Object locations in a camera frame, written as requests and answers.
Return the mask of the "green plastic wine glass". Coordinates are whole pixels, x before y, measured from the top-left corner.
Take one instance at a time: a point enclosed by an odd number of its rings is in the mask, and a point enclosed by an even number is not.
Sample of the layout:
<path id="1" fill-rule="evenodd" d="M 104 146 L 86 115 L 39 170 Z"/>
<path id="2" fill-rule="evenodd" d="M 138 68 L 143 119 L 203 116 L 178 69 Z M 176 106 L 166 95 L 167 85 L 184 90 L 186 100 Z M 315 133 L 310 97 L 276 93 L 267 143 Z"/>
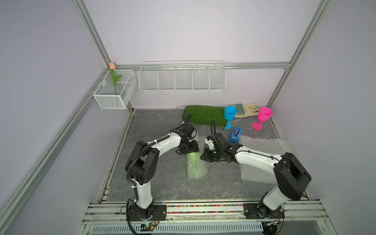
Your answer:
<path id="1" fill-rule="evenodd" d="M 187 170 L 189 179 L 199 179 L 203 176 L 202 165 L 200 164 L 199 153 L 190 153 L 187 155 Z"/>

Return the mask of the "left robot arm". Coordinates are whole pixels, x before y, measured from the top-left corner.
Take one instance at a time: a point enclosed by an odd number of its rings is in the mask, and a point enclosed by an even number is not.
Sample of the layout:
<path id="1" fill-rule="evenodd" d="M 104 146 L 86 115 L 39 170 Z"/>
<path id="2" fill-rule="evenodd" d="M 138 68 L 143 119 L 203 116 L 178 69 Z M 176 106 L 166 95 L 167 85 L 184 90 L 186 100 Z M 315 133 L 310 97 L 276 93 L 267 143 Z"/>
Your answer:
<path id="1" fill-rule="evenodd" d="M 198 141 L 193 136 L 195 128 L 189 124 L 191 117 L 192 114 L 188 114 L 181 125 L 159 139 L 137 142 L 131 152 L 125 165 L 126 180 L 134 189 L 134 207 L 141 219 L 149 219 L 153 215 L 154 199 L 150 181 L 156 173 L 159 157 L 174 148 L 177 148 L 179 155 L 199 152 Z"/>

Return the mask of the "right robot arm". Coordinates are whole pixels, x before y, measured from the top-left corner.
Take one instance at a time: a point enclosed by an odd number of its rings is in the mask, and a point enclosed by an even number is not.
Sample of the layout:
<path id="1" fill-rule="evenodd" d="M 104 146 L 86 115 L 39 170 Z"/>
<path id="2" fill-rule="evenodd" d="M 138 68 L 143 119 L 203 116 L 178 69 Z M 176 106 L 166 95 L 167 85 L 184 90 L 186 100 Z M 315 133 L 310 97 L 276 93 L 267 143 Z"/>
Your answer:
<path id="1" fill-rule="evenodd" d="M 274 174 L 277 186 L 265 193 L 249 212 L 254 217 L 270 218 L 283 209 L 284 203 L 306 197 L 305 190 L 311 181 L 310 174 L 294 154 L 268 154 L 241 144 L 232 144 L 217 133 L 214 119 L 211 121 L 211 135 L 205 139 L 204 153 L 200 159 L 251 165 Z"/>

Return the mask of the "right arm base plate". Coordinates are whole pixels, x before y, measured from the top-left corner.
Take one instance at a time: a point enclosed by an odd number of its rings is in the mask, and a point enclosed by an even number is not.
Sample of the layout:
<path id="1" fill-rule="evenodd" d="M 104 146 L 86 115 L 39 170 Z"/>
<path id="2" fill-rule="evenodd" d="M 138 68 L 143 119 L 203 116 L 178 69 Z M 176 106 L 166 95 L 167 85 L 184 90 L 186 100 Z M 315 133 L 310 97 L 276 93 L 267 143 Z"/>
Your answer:
<path id="1" fill-rule="evenodd" d="M 276 210 L 271 210 L 264 204 L 245 203 L 243 205 L 246 219 L 284 219 L 285 213 L 282 206 Z"/>

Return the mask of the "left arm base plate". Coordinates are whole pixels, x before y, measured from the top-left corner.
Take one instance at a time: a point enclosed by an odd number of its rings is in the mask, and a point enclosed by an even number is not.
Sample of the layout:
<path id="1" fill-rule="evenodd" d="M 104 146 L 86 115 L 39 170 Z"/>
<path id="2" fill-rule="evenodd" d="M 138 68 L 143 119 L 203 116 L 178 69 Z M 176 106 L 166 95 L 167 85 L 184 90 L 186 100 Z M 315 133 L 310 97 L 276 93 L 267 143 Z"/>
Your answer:
<path id="1" fill-rule="evenodd" d="M 151 205 L 146 209 L 135 205 L 129 205 L 127 209 L 129 221 L 165 221 L 167 216 L 167 205 Z"/>

